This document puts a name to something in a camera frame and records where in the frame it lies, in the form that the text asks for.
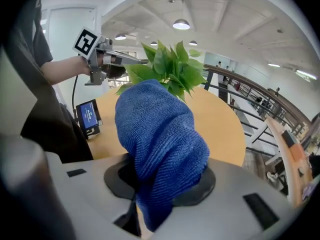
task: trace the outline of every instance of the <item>round wooden table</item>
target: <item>round wooden table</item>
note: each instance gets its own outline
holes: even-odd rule
[[[103,125],[101,133],[88,140],[94,159],[127,153],[118,140],[115,124],[117,90],[113,88],[96,99]],[[185,101],[193,112],[195,130],[210,149],[210,157],[242,166],[246,153],[245,134],[236,114],[222,99],[203,88],[194,88],[191,95],[186,93]]]

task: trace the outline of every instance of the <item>staircase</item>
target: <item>staircase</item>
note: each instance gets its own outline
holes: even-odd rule
[[[219,87],[228,89],[228,86],[222,82],[219,82]],[[224,90],[219,90],[219,98],[225,103],[228,103],[228,93]]]

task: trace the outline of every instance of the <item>black t-shirt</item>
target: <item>black t-shirt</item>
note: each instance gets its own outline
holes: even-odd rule
[[[89,146],[68,110],[59,104],[40,67],[52,61],[41,21],[41,0],[28,0],[5,45],[8,57],[37,98],[21,135],[59,155],[63,163],[92,160]]]

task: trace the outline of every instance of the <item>black cable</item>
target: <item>black cable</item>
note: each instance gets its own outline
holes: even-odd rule
[[[78,122],[78,118],[77,118],[77,111],[76,111],[76,109],[75,109],[74,99],[75,99],[75,90],[76,90],[77,80],[78,80],[78,76],[76,76],[76,77],[75,77],[75,80],[74,80],[74,85],[73,85],[73,90],[72,90],[72,99],[71,99],[73,116],[74,116],[74,120],[75,120],[76,122]]]

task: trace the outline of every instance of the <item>person's arm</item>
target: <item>person's arm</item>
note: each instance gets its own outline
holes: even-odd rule
[[[90,74],[88,63],[81,56],[46,62],[40,70],[51,85],[61,83],[77,75]]]

